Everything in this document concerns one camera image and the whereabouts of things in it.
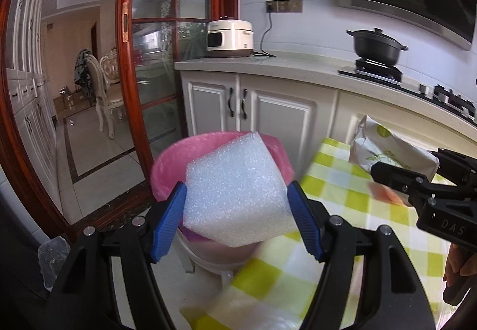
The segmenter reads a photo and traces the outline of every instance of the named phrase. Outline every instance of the kitchen counter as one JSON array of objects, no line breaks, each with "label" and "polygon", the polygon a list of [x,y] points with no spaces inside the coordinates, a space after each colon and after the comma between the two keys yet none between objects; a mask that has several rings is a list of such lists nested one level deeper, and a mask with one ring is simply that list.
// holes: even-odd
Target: kitchen counter
[{"label": "kitchen counter", "polygon": [[290,57],[276,53],[276,58],[203,58],[175,63],[175,68],[269,76],[340,89],[417,113],[477,142],[476,126],[431,102],[378,83],[338,74],[338,69],[353,67],[353,62],[321,56],[294,54]]}]

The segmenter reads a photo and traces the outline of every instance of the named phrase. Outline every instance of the gas stove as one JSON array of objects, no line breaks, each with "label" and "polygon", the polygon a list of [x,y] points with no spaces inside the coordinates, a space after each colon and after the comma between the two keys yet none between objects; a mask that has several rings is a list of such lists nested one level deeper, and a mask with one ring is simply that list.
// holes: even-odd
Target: gas stove
[{"label": "gas stove", "polygon": [[454,94],[452,89],[446,90],[443,86],[436,85],[434,87],[432,100],[441,107],[475,122],[476,109],[474,103],[470,100],[463,99],[460,95]]},{"label": "gas stove", "polygon": [[392,84],[401,84],[402,73],[395,66],[384,65],[365,58],[356,60],[355,72],[371,76]]},{"label": "gas stove", "polygon": [[406,79],[402,76],[401,71],[394,66],[359,59],[356,60],[354,68],[343,67],[338,70],[338,73],[412,94],[452,112],[477,127],[476,109],[472,101],[463,99],[461,95],[454,94],[452,89],[445,89],[441,85],[436,85],[431,92],[428,86],[419,84],[416,80]]}]

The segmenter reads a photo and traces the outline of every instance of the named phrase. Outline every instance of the glass sliding door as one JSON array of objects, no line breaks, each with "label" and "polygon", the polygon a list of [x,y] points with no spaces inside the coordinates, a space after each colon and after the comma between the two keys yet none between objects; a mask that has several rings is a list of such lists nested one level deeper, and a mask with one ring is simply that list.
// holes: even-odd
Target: glass sliding door
[{"label": "glass sliding door", "polygon": [[116,0],[118,56],[134,145],[146,178],[187,136],[174,62],[204,57],[210,0]]}]

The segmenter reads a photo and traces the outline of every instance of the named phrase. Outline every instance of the screw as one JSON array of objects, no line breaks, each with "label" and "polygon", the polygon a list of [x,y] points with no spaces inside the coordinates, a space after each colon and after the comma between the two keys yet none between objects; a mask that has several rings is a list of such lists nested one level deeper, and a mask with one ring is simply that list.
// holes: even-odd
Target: screw
[{"label": "screw", "polygon": [[94,232],[96,232],[96,229],[95,229],[95,227],[92,227],[91,225],[89,225],[89,227],[86,227],[85,229],[83,229],[83,234],[85,236],[91,236]]},{"label": "screw", "polygon": [[393,232],[389,225],[381,225],[379,227],[379,230],[382,234],[385,234],[386,236],[389,236]]},{"label": "screw", "polygon": [[340,216],[331,216],[330,217],[330,222],[339,227],[343,223],[343,219]]},{"label": "screw", "polygon": [[140,227],[141,225],[144,225],[144,223],[146,222],[146,219],[142,216],[136,216],[133,218],[132,222],[135,227]]}]

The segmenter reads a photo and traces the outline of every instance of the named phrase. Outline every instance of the white paper bag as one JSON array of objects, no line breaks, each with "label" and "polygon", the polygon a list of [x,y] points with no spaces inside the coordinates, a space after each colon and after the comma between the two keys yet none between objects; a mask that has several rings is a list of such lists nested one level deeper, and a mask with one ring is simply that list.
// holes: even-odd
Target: white paper bag
[{"label": "white paper bag", "polygon": [[[369,116],[358,124],[351,142],[350,163],[366,172],[376,162],[384,162],[425,175],[431,181],[439,167],[439,160],[423,148],[414,146],[380,125]],[[407,203],[407,195],[397,192]]]}]

